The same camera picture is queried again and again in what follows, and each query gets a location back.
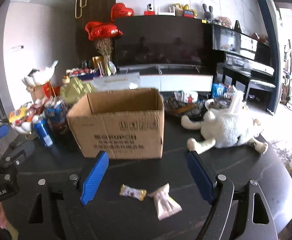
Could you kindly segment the brown cardboard box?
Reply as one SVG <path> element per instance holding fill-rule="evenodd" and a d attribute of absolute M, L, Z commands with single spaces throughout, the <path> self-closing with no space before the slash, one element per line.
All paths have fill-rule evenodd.
<path fill-rule="evenodd" d="M 158 89 L 86 94 L 66 118 L 86 158 L 95 158 L 99 151 L 118 160 L 162 157 L 164 103 Z"/>

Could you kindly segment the white gold candy wrapper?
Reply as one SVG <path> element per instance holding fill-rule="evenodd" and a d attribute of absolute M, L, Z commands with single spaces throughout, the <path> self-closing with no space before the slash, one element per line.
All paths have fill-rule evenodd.
<path fill-rule="evenodd" d="M 132 198 L 136 198 L 139 201 L 143 201 L 147 195 L 147 191 L 145 189 L 135 189 L 135 188 L 129 187 L 128 185 L 123 184 L 121 186 L 121 190 L 119 194 L 121 196 L 132 197 Z"/>

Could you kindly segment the white shell bowl with snacks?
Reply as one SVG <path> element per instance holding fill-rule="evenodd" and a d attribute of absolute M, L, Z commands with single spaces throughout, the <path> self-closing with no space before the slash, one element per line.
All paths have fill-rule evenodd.
<path fill-rule="evenodd" d="M 44 115 L 47 98 L 37 99 L 34 103 L 27 102 L 17 110 L 9 113 L 9 123 L 17 133 L 30 135 L 34 124 Z"/>

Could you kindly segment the dark floral snack tray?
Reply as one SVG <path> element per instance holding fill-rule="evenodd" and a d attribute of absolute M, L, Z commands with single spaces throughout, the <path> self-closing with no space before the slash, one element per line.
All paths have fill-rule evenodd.
<path fill-rule="evenodd" d="M 192 103 L 185 103 L 177 100 L 175 92 L 163 92 L 165 113 L 172 116 L 182 117 L 187 115 L 189 118 L 202 118 L 207 111 L 204 103 L 208 100 L 207 95 L 198 95 L 198 100 Z"/>

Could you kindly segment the dried flower vase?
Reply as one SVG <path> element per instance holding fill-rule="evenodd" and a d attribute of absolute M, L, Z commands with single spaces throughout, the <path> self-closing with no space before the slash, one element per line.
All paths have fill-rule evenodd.
<path fill-rule="evenodd" d="M 111 62 L 111 55 L 113 51 L 112 39 L 104 38 L 95 42 L 97 51 L 103 56 L 104 73 L 103 76 L 111 76 L 116 74 L 115 65 Z"/>

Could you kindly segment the white pink snack packet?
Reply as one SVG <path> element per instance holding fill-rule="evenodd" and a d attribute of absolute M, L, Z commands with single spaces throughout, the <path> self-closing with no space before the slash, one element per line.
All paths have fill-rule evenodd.
<path fill-rule="evenodd" d="M 169 196 L 169 190 L 170 185 L 167 183 L 148 194 L 154 201 L 159 220 L 163 220 L 182 211 L 181 206 Z"/>

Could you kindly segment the blue snack bag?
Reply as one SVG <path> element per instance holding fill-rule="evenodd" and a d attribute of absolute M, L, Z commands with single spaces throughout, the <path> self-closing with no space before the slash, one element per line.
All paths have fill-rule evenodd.
<path fill-rule="evenodd" d="M 52 98 L 45 103 L 45 115 L 53 131 L 63 133 L 67 129 L 67 111 L 67 104 L 63 99 Z"/>

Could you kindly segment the blue soda can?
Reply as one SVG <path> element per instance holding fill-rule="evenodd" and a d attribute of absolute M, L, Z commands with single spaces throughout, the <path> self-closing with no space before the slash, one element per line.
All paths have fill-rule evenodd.
<path fill-rule="evenodd" d="M 34 129 L 39 139 L 46 147 L 53 146 L 54 142 L 45 118 L 39 117 L 36 121 L 34 121 Z"/>

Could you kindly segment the white tv cabinet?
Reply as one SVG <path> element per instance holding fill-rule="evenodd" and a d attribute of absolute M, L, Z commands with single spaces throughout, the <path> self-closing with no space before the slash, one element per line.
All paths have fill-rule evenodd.
<path fill-rule="evenodd" d="M 155 88 L 160 92 L 182 90 L 209 93 L 213 77 L 211 75 L 140 75 L 139 73 L 130 73 L 96 77 L 89 83 L 98 91 Z"/>

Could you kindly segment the black upright piano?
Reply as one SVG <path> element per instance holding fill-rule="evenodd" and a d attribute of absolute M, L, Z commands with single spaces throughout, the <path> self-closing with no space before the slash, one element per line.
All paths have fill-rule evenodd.
<path fill-rule="evenodd" d="M 277 91 L 268 45 L 220 25 L 212 27 L 211 44 L 211 61 L 222 74 L 221 81 L 228 76 L 232 85 L 238 82 L 244 85 L 244 100 L 248 99 L 252 89 Z"/>

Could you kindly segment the grey bunny doll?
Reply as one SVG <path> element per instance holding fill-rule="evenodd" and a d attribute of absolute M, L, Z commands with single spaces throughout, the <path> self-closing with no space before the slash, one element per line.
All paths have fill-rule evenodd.
<path fill-rule="evenodd" d="M 213 15 L 213 7 L 207 6 L 205 3 L 202 4 L 203 10 L 204 10 L 204 17 L 207 20 L 207 22 L 211 23 L 213 22 L 214 15 Z"/>

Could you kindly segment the red heart balloon upper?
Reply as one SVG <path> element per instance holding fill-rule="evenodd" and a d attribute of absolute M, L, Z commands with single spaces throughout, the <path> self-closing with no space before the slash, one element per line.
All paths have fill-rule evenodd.
<path fill-rule="evenodd" d="M 116 3 L 111 7 L 111 22 L 114 22 L 116 18 L 131 17 L 135 12 L 132 8 L 128 8 L 124 3 Z"/>

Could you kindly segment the gold mountain shaped box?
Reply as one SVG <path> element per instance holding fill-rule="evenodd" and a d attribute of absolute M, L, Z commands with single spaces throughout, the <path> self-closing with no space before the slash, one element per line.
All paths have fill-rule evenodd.
<path fill-rule="evenodd" d="M 72 105 L 86 94 L 96 91 L 96 88 L 91 83 L 84 83 L 77 77 L 71 77 L 70 82 L 61 87 L 60 96 L 67 105 Z"/>

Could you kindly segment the red heart balloon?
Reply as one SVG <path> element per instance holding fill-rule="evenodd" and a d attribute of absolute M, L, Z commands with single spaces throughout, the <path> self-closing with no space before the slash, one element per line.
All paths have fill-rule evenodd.
<path fill-rule="evenodd" d="M 135 12 L 132 8 L 128 8 L 124 3 L 116 3 L 111 7 L 111 22 L 114 22 L 116 18 L 131 17 Z"/>
<path fill-rule="evenodd" d="M 91 21 L 85 25 L 85 30 L 88 33 L 89 40 L 102 40 L 106 38 L 120 37 L 123 33 L 113 23 L 102 23 Z"/>

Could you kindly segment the white plush sheep toy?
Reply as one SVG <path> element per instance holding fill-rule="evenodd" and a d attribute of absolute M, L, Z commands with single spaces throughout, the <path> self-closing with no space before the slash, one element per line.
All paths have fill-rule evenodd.
<path fill-rule="evenodd" d="M 203 141 L 190 138 L 187 147 L 198 154 L 216 148 L 229 148 L 248 144 L 260 154 L 266 153 L 268 144 L 256 139 L 262 132 L 261 122 L 254 119 L 248 107 L 231 114 L 228 109 L 209 109 L 202 121 L 181 118 L 181 125 L 188 130 L 199 130 Z"/>

